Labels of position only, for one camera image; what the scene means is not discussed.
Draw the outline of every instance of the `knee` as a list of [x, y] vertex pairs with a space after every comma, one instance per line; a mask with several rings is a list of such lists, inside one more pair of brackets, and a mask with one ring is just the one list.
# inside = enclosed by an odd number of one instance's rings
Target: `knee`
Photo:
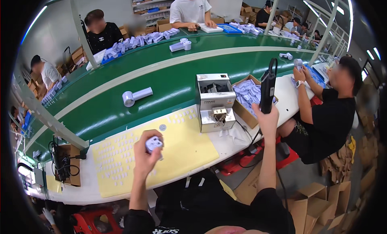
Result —
[[287, 137], [293, 131], [295, 126], [296, 126], [296, 120], [294, 120], [293, 118], [290, 118], [284, 124], [279, 126], [277, 131], [280, 136]]

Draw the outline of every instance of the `white workbench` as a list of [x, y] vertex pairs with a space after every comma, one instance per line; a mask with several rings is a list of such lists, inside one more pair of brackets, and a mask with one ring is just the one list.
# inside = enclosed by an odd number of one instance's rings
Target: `white workbench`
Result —
[[[279, 99], [278, 103], [276, 104], [278, 111], [279, 111], [279, 120], [278, 120], [278, 126], [282, 125], [285, 121], [290, 119], [294, 114], [296, 114], [299, 110], [298, 108], [298, 92], [297, 89], [294, 87], [294, 85], [291, 82], [290, 77], [292, 77], [292, 74], [288, 74], [282, 77], [278, 77], [276, 79], [276, 88], [274, 91], [275, 96]], [[307, 85], [307, 93], [309, 99], [311, 99], [314, 96], [314, 93], [311, 91], [309, 86]], [[247, 125], [245, 122], [239, 118], [238, 115], [235, 115], [236, 119], [242, 124]], [[215, 149], [219, 153], [219, 158], [201, 166], [197, 169], [192, 169], [190, 172], [187, 172], [181, 176], [178, 176], [176, 178], [170, 179], [168, 181], [165, 181], [163, 183], [157, 184], [155, 186], [152, 186], [151, 188], [156, 188], [163, 186], [165, 184], [177, 181], [179, 179], [185, 178], [189, 175], [192, 175], [194, 173], [200, 172], [203, 169], [209, 168], [231, 156], [238, 153], [239, 151], [245, 149], [249, 145], [250, 138], [247, 136], [247, 134], [243, 131], [241, 126], [239, 124], [234, 124], [234, 128], [236, 127], [237, 130], [240, 131], [240, 134], [245, 136], [245, 139], [247, 140], [246, 145], [244, 146], [237, 146], [233, 144], [232, 137], [230, 136], [222, 136], [220, 137], [220, 133], [212, 132], [208, 133], [210, 140], [212, 141]], [[255, 136], [255, 134], [258, 132], [259, 126], [256, 126], [254, 129], [250, 129], [248, 127], [248, 131], [250, 135]], [[96, 176], [96, 170], [94, 165], [94, 160], [91, 157], [91, 147], [89, 149], [90, 152], [88, 152], [88, 157], [86, 160], [80, 160], [80, 169], [81, 169], [81, 186], [80, 187], [74, 187], [69, 185], [62, 185], [63, 191], [62, 193], [55, 193], [52, 191], [48, 191], [48, 194], [50, 196], [50, 199], [56, 202], [63, 202], [65, 204], [71, 204], [71, 205], [89, 205], [89, 204], [96, 204], [96, 203], [104, 203], [104, 202], [112, 202], [115, 200], [121, 200], [125, 198], [130, 198], [130, 193], [125, 193], [121, 195], [116, 195], [108, 198], [102, 198], [99, 193], [99, 186]], [[47, 169], [46, 174], [47, 175], [53, 175], [51, 171], [51, 161], [46, 163]], [[45, 199], [44, 193], [38, 193], [36, 191], [31, 191], [28, 194]]]

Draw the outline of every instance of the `white glove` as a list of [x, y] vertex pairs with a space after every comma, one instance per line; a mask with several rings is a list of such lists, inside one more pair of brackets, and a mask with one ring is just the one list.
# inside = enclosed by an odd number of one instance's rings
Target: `white glove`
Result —
[[51, 226], [55, 225], [54, 217], [52, 216], [51, 212], [49, 212], [46, 208], [43, 208], [43, 214], [45, 215]]

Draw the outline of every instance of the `wristwatch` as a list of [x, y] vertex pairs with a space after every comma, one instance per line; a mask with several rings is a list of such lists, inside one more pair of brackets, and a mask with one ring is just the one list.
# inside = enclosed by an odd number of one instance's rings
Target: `wristwatch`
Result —
[[304, 81], [298, 80], [298, 81], [296, 82], [296, 88], [298, 88], [300, 85], [303, 85], [303, 84], [305, 84]]

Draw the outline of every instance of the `hand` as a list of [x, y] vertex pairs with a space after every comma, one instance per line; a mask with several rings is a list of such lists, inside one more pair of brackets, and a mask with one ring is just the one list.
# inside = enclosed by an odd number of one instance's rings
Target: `hand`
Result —
[[199, 24], [197, 23], [187, 23], [187, 28], [189, 31], [196, 31], [196, 27], [198, 27]]
[[208, 26], [210, 28], [217, 28], [216, 23], [213, 21], [206, 21], [206, 26]]
[[298, 71], [296, 67], [293, 68], [294, 80], [297, 82], [298, 80], [305, 81], [305, 74]]
[[272, 103], [271, 104], [271, 112], [269, 114], [263, 114], [259, 110], [259, 106], [255, 103], [251, 105], [255, 114], [257, 115], [257, 121], [259, 124], [259, 128], [262, 131], [262, 134], [265, 137], [266, 141], [276, 141], [276, 132], [278, 125], [279, 112], [277, 107]]
[[49, 212], [46, 208], [43, 208], [43, 214], [45, 215], [51, 226], [55, 225], [54, 217], [52, 216], [51, 212]]
[[160, 132], [157, 130], [148, 130], [144, 131], [140, 140], [134, 144], [134, 157], [136, 160], [134, 176], [143, 180], [145, 180], [148, 174], [152, 171], [161, 155], [162, 149], [158, 147], [153, 150], [152, 154], [148, 154], [146, 152], [145, 142], [153, 136], [158, 136], [160, 141], [163, 142], [162, 134]]
[[307, 67], [305, 67], [305, 65], [302, 66], [302, 69], [300, 70], [300, 72], [304, 73], [305, 75], [305, 80], [309, 80], [312, 78], [312, 76], [310, 75], [310, 72], [309, 70], [307, 69]]

